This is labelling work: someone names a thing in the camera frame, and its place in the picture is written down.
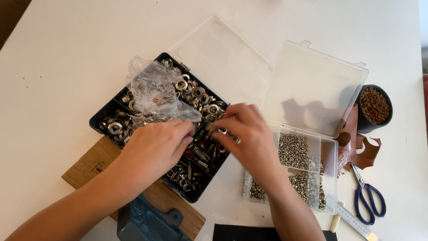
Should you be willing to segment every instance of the forearm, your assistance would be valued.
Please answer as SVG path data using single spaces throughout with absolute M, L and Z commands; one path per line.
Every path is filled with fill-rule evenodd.
M 324 234 L 308 205 L 294 190 L 286 172 L 267 191 L 272 220 L 282 240 L 324 241 Z
M 135 198 L 136 194 L 119 185 L 116 178 L 119 178 L 116 173 L 99 174 L 82 188 L 33 216 L 6 240 L 80 240 L 103 218 Z

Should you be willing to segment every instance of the blue scissor handle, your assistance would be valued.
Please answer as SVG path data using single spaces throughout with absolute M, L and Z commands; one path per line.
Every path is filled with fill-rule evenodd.
M 361 201 L 363 202 L 363 204 L 364 204 L 364 206 L 366 207 L 366 209 L 367 209 L 367 211 L 369 212 L 369 214 L 370 214 L 370 221 L 369 222 L 367 222 L 367 221 L 365 221 L 364 219 L 363 219 L 363 217 L 361 216 L 361 214 L 360 214 L 360 208 L 358 207 L 358 199 L 361 199 Z M 370 207 L 369 207 L 369 205 L 368 205 L 368 203 L 366 202 L 366 200 L 364 199 L 364 196 L 363 196 L 363 192 L 362 192 L 362 189 L 361 189 L 361 187 L 359 186 L 358 188 L 357 188 L 357 190 L 355 190 L 355 199 L 354 199 L 354 205 L 355 205 L 355 212 L 357 213 L 357 217 L 361 220 L 361 222 L 363 222 L 363 224 L 366 224 L 366 225 L 373 225 L 374 223 L 375 223 L 375 215 L 373 214 L 373 212 L 372 212 L 372 210 L 370 209 Z
M 378 217 L 384 217 L 386 213 L 386 203 L 382 194 L 370 184 L 365 184 L 364 187 L 367 189 L 367 192 L 369 193 L 370 204 L 372 205 L 373 213 Z M 375 201 L 373 200 L 373 195 L 370 189 L 372 189 L 379 196 L 380 202 L 382 203 L 382 211 L 380 212 L 380 214 L 377 212 Z

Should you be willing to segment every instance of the finger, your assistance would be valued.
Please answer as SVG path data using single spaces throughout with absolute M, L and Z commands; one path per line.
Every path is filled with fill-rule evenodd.
M 235 157 L 239 158 L 239 156 L 241 155 L 241 150 L 238 144 L 236 144 L 236 142 L 232 140 L 228 135 L 224 135 L 220 132 L 215 132 L 212 133 L 211 136 L 214 139 L 218 140 L 221 144 L 223 144 L 227 150 L 229 150 L 235 155 Z
M 179 123 L 176 127 L 177 134 L 183 138 L 186 135 L 193 136 L 195 134 L 195 127 L 190 120 L 185 120 Z
M 264 120 L 262 114 L 260 113 L 256 105 L 254 104 L 248 105 L 248 108 L 250 109 L 250 111 L 253 113 L 255 117 L 257 117 L 259 120 Z
M 240 121 L 250 124 L 256 119 L 255 115 L 251 113 L 247 105 L 240 103 L 236 105 L 230 105 L 226 109 L 225 118 L 236 116 Z
M 191 136 L 184 137 L 177 146 L 176 150 L 174 151 L 174 154 L 172 154 L 172 158 L 174 160 L 179 160 L 180 157 L 183 155 L 183 152 L 186 150 L 186 147 L 192 142 L 192 140 L 193 137 Z
M 168 125 L 175 127 L 178 124 L 180 124 L 181 122 L 183 122 L 183 121 L 178 119 L 178 118 L 175 118 L 175 119 L 168 120 L 166 123 L 168 123 Z
M 247 133 L 248 127 L 245 126 L 243 123 L 234 120 L 232 118 L 225 118 L 218 120 L 213 123 L 216 127 L 225 128 L 227 130 L 230 130 L 236 135 L 237 137 L 242 138 L 245 133 Z

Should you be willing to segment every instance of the metal ruler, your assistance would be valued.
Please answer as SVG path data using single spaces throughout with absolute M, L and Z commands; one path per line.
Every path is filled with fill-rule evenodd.
M 356 216 L 352 215 L 346 208 L 339 203 L 336 204 L 337 214 L 357 230 L 368 241 L 381 241 L 372 231 L 369 230 L 367 225 L 363 224 Z

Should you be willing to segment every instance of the hand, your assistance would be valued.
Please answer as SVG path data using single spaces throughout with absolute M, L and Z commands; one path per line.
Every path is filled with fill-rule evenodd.
M 226 109 L 225 117 L 214 125 L 228 129 L 240 138 L 241 142 L 237 144 L 227 135 L 212 133 L 212 137 L 235 155 L 267 193 L 272 189 L 275 177 L 286 176 L 272 132 L 255 105 L 231 105 Z
M 194 134 L 192 122 L 180 119 L 137 128 L 104 172 L 113 172 L 112 176 L 137 196 L 148 187 L 147 183 L 151 185 L 177 164 Z

